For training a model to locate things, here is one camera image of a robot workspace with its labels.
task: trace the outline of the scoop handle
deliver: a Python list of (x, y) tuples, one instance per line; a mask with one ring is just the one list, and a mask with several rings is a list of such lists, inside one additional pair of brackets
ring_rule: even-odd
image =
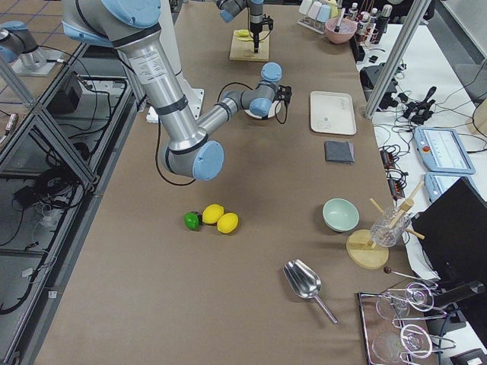
[(314, 299), (316, 300), (316, 302), (318, 303), (318, 305), (320, 306), (320, 308), (328, 316), (329, 320), (332, 321), (332, 323), (334, 325), (337, 324), (338, 323), (338, 319), (336, 319), (336, 317), (333, 315), (333, 313), (331, 313), (331, 311), (328, 309), (328, 307), (325, 305), (325, 303), (323, 303), (323, 301), (321, 300), (321, 298), (316, 295)]

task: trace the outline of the pink bowl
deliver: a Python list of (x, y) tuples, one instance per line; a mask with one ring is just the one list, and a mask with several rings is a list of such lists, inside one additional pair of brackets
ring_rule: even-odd
[(342, 19), (340, 24), (340, 31), (335, 32), (337, 17), (332, 17), (328, 19), (325, 23), (325, 36), (329, 39), (331, 43), (341, 44), (345, 43), (347, 40), (353, 37), (357, 31), (357, 23), (351, 21), (350, 19)]

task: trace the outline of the metal scoop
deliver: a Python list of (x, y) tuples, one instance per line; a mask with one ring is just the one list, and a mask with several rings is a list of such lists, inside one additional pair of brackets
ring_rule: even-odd
[(335, 325), (338, 319), (330, 312), (325, 303), (318, 296), (321, 289), (321, 280), (316, 272), (311, 270), (299, 259), (292, 260), (284, 266), (284, 273), (292, 289), (303, 299), (315, 299), (320, 308)]

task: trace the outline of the white tray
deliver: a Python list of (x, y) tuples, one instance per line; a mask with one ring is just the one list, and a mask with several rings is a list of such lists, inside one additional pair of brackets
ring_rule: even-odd
[(314, 132), (334, 135), (354, 135), (357, 132), (350, 95), (313, 91), (310, 103), (310, 124)]

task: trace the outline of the floor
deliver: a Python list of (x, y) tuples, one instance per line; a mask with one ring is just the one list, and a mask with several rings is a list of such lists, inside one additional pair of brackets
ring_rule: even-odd
[(452, 67), (464, 63), (482, 63), (484, 56), (440, 0), (436, 0), (434, 17), (429, 20), (428, 29)]

